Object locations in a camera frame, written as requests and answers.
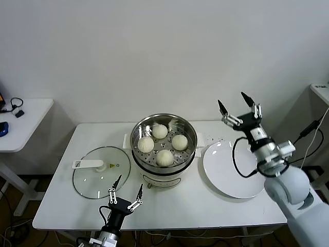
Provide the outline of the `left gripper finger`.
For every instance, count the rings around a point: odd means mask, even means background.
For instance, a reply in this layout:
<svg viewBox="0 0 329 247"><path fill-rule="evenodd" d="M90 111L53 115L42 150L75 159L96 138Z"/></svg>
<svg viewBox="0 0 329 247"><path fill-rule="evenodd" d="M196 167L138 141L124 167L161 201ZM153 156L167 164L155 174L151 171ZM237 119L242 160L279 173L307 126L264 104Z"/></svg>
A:
<svg viewBox="0 0 329 247"><path fill-rule="evenodd" d="M121 180L122 175L120 175L117 180L113 183L112 187L108 189L108 199L110 204L117 204L116 191L117 186Z"/></svg>
<svg viewBox="0 0 329 247"><path fill-rule="evenodd" d="M138 208L140 205L143 204L142 194L143 194L143 184L140 185L138 194L136 196L136 200L127 207L130 210L130 212L133 212L136 208Z"/></svg>

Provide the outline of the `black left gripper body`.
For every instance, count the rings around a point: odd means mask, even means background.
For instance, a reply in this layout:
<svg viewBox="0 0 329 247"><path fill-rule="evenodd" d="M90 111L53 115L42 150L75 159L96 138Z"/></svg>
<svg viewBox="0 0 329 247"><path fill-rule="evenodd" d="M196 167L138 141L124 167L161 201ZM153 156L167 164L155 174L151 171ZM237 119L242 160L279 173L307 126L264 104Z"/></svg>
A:
<svg viewBox="0 0 329 247"><path fill-rule="evenodd" d="M101 212L101 217L104 221L104 226L101 230L104 232L121 232L124 218L132 213L128 209L130 205L131 202L122 198L117 198L117 203L109 203L108 206L102 205L101 209L106 208L109 210L109 216L106 217Z"/></svg>

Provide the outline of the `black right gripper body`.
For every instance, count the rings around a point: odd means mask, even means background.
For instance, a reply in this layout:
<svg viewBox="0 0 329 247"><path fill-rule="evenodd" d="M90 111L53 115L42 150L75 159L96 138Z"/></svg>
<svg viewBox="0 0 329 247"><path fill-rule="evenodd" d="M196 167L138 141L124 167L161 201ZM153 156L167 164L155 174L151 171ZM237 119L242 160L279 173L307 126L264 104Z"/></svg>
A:
<svg viewBox="0 0 329 247"><path fill-rule="evenodd" d="M261 118L255 118L254 113L246 113L238 116L238 119L242 120L239 125L234 125L232 128L235 131L241 131L247 137L247 140L251 146L261 146L270 143L270 137L261 126Z"/></svg>

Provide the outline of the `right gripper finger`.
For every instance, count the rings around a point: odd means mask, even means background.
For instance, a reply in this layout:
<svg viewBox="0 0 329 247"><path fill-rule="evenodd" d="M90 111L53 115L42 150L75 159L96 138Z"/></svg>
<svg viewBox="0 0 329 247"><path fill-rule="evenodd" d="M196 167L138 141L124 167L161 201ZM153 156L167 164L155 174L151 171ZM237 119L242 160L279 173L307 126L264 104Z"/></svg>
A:
<svg viewBox="0 0 329 247"><path fill-rule="evenodd" d="M218 106L220 109L220 113L222 115L222 122L224 122L226 125L230 126L230 127L238 127L240 126L243 121L233 115L230 115L227 111L227 109L225 108L225 106L222 104L222 102L218 99Z"/></svg>
<svg viewBox="0 0 329 247"><path fill-rule="evenodd" d="M250 107L254 119L262 119L263 114L262 114L261 105L256 104L254 102L254 100L251 97L249 97L247 94L245 94L244 92L241 92L241 95L242 95L243 99L245 100L246 104Z"/></svg>

